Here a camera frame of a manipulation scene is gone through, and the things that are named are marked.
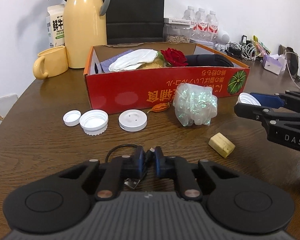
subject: large white lid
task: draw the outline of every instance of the large white lid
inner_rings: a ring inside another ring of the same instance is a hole
[[[80,125],[88,135],[101,134],[108,127],[108,114],[102,110],[90,110],[80,117]]]
[[[78,110],[72,110],[63,116],[63,121],[67,126],[75,126],[79,124],[81,113]]]
[[[119,116],[120,127],[128,132],[137,132],[147,125],[147,115],[140,110],[127,110]]]
[[[261,106],[259,101],[248,93],[240,93],[237,103],[244,103],[249,105]]]

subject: metal screw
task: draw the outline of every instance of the metal screw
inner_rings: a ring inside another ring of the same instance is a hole
[[[97,196],[99,198],[110,198],[112,197],[112,192],[110,190],[100,190]]]
[[[185,191],[185,196],[187,197],[199,197],[200,196],[200,191],[196,189],[187,189]]]

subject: chair backrest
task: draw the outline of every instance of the chair backrest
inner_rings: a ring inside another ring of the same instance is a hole
[[[164,0],[111,0],[108,44],[162,41]]]

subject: red cardboard box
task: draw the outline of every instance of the red cardboard box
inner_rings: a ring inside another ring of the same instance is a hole
[[[180,83],[210,86],[218,98],[235,96],[242,92],[249,74],[244,63],[227,57],[235,67],[167,67],[102,73],[100,62],[129,49],[167,48],[181,50],[185,55],[222,54],[195,43],[147,42],[138,44],[100,45],[91,48],[84,69],[84,79],[92,109],[108,114],[128,109],[151,108],[159,103],[171,102]]]

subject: iridescent plastic wrap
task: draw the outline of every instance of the iridescent plastic wrap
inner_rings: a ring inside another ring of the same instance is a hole
[[[173,100],[174,111],[183,126],[210,125],[217,115],[217,97],[211,87],[181,83]]]

